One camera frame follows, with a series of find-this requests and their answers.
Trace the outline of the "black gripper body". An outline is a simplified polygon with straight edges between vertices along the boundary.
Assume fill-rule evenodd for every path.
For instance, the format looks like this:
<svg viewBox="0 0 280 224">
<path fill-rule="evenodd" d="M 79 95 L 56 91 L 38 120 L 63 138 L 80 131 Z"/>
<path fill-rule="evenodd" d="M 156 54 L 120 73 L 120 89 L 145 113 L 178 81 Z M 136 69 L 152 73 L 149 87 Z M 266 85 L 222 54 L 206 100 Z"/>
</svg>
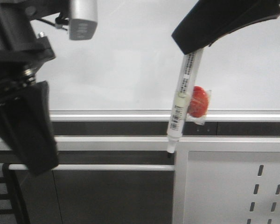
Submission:
<svg viewBox="0 0 280 224">
<path fill-rule="evenodd" d="M 57 26 L 68 24 L 68 0 L 0 0 L 0 100 L 29 98 L 47 102 L 47 82 L 37 83 L 37 71 L 55 53 L 47 37 L 35 34 L 31 21 L 58 13 Z"/>
</svg>

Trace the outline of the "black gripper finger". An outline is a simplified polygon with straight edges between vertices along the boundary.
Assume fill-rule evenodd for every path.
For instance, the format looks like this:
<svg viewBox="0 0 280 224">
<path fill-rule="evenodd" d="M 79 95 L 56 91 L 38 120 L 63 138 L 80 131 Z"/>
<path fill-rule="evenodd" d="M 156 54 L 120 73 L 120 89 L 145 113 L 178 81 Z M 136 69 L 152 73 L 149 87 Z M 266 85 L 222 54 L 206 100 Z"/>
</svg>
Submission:
<svg viewBox="0 0 280 224">
<path fill-rule="evenodd" d="M 171 36 L 186 55 L 227 34 L 279 16 L 280 0 L 199 0 Z"/>
<path fill-rule="evenodd" d="M 58 166 L 48 82 L 0 95 L 0 138 L 34 175 Z"/>
</svg>

